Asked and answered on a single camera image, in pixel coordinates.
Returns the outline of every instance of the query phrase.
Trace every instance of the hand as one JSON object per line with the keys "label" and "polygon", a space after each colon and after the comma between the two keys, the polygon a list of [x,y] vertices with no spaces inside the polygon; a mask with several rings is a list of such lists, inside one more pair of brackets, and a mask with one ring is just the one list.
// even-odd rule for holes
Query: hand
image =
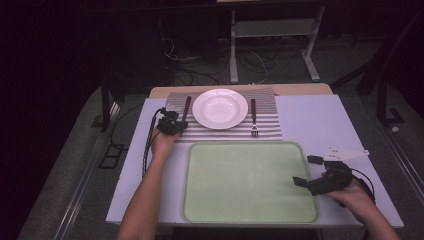
{"label": "hand", "polygon": [[176,135],[166,135],[155,128],[153,130],[152,140],[150,143],[153,155],[162,155],[162,157],[167,158],[169,153],[172,151],[175,140],[177,140],[179,136],[179,133]]}
{"label": "hand", "polygon": [[361,184],[353,179],[351,184],[343,190],[324,194],[334,200],[342,202],[361,223],[372,217],[372,213],[377,210],[376,205],[364,191]]}

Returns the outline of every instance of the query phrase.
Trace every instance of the gray carpet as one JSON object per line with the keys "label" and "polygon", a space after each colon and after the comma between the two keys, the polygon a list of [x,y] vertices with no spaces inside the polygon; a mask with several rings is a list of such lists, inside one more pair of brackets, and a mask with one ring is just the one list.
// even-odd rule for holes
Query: gray carpet
{"label": "gray carpet", "polygon": [[[312,58],[322,82],[332,83],[364,64],[373,56],[379,46],[378,42],[359,43],[356,47],[352,47],[351,43],[352,39],[349,37],[317,41]],[[266,58],[263,58],[264,64],[270,68],[268,79],[264,84],[309,83],[306,68],[299,56],[303,45],[304,40],[302,39],[281,40],[271,43],[263,41],[240,43],[240,47],[249,47],[252,51],[261,53],[261,56],[274,56],[275,53],[278,53],[273,58],[275,66],[272,69],[273,61],[266,61]],[[261,82],[266,73],[258,59],[246,51],[244,55],[239,57],[246,59],[243,61],[245,67],[239,65],[240,84]],[[216,80],[228,83],[229,73],[226,61],[226,58],[220,58],[213,63],[206,61],[208,64],[205,66],[195,62],[180,64],[183,69],[177,71],[175,85],[185,85],[190,82],[195,85],[214,85]],[[256,66],[249,64],[249,62],[255,62]],[[211,75],[213,78],[199,74],[194,74],[195,77],[193,77],[193,74],[189,74],[187,69],[216,74]],[[359,80],[360,77],[355,78],[334,92],[340,95],[364,147],[371,153],[370,159],[375,169],[405,223],[405,227],[397,229],[397,232],[403,239],[424,239],[424,228],[421,226],[424,221],[423,205],[399,168],[396,154],[386,140],[385,135],[390,129],[384,129],[376,120],[375,94],[360,97],[355,93],[354,89]],[[422,147],[424,143],[424,122],[406,104],[396,90],[392,89],[389,95],[390,106],[398,109],[406,121],[395,125],[399,128],[399,131],[393,133],[393,136],[399,141],[416,169],[420,173],[424,173],[423,162],[420,158],[424,151]],[[93,96],[82,109],[80,117],[57,160],[55,169],[52,171],[21,232],[20,239],[53,239],[62,216],[65,214],[67,204],[79,186],[84,169],[88,166],[87,162],[92,156],[91,151],[94,149],[96,139],[102,137],[107,140],[105,145],[100,148],[101,152],[97,155],[100,158],[103,157],[106,146],[109,144],[111,132],[100,133],[99,129],[90,127],[95,117],[100,114],[99,97],[99,91],[93,93]],[[128,96],[125,102],[119,104],[119,115],[114,118],[112,124],[115,124],[120,116],[142,104],[144,97]],[[115,143],[122,143],[125,144],[125,147],[128,147],[140,110],[141,107],[136,107],[119,121],[113,133]],[[93,168],[92,174],[88,178],[82,204],[78,207],[75,219],[71,221],[70,231],[65,234],[68,239],[115,239],[118,227],[106,223],[105,218],[124,160],[125,151],[116,169]],[[361,239],[362,234],[363,231],[360,229],[325,229],[323,231],[326,240]]]}

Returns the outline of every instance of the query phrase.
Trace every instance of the wooden table edge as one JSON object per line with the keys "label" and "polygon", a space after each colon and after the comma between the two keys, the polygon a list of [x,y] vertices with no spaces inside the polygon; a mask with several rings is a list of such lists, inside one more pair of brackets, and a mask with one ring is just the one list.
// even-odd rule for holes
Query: wooden table edge
{"label": "wooden table edge", "polygon": [[149,98],[167,98],[171,92],[205,92],[211,89],[225,88],[237,90],[255,90],[272,87],[274,94],[284,95],[332,95],[333,91],[325,83],[302,84],[265,84],[265,85],[215,85],[215,86],[180,86],[180,87],[155,87],[150,92]]}

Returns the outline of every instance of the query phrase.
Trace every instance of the forearm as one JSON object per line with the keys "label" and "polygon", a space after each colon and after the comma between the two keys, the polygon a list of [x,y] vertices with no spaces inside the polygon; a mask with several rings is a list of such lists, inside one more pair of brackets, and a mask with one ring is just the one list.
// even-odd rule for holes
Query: forearm
{"label": "forearm", "polygon": [[159,218],[165,156],[153,156],[125,212],[118,239],[154,239]]}
{"label": "forearm", "polygon": [[364,222],[372,240],[399,240],[399,236],[390,225],[386,217],[376,207]]}

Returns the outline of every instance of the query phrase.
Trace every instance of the floor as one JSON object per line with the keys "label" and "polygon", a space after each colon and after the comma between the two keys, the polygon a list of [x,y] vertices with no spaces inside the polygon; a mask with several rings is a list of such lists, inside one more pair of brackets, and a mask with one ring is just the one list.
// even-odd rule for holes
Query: floor
{"label": "floor", "polygon": [[[2,45],[7,46],[4,53],[9,59],[2,62],[2,75],[8,80],[6,86],[18,93],[5,93],[10,103],[5,112],[12,114],[13,121],[5,125],[9,126],[6,137],[12,142],[5,150],[8,161],[2,160],[7,174],[2,172],[1,177],[7,183],[5,195],[9,198],[2,198],[1,205],[11,207],[4,207],[6,214],[1,214],[2,221],[10,224],[2,224],[0,238],[15,239],[20,232],[19,239],[115,239],[118,226],[106,223],[105,216],[126,152],[115,169],[97,165],[112,141],[128,147],[147,95],[129,91],[125,101],[113,105],[111,126],[101,132],[96,125],[102,114],[99,81],[93,81],[98,76],[93,71],[96,64],[84,54],[92,47],[88,44],[93,36],[90,29],[105,25],[93,21],[93,26],[85,26],[74,21],[80,16],[64,10],[73,6],[47,2],[49,8],[57,10],[47,11],[37,4],[22,1],[13,6],[19,11],[2,15],[5,21],[1,27],[10,32],[4,36],[7,44]],[[301,37],[238,41],[240,84],[310,83],[300,58],[305,43]],[[380,46],[378,41],[359,42],[355,47],[352,43],[350,36],[317,40],[312,59],[321,82],[331,84],[345,76],[366,63]],[[167,54],[179,59],[173,85],[229,84],[226,39],[218,41],[215,58],[184,49]],[[384,128],[375,116],[375,92],[359,96],[355,91],[360,79],[354,78],[334,93],[340,96],[364,147],[371,152],[370,159],[404,221],[405,227],[397,229],[398,233],[403,239],[424,239],[424,202],[417,194],[423,190],[414,187],[414,182],[423,185],[424,121],[396,89],[390,88],[389,107],[397,109],[405,123]],[[79,95],[78,100],[71,101],[75,95]],[[27,146],[26,151],[20,146]],[[418,177],[409,176],[413,171]],[[18,194],[16,189],[26,191]],[[169,229],[160,230],[158,238],[169,233]],[[268,234],[271,239],[281,232]],[[362,229],[324,229],[318,233],[326,240],[361,239],[362,234]]]}

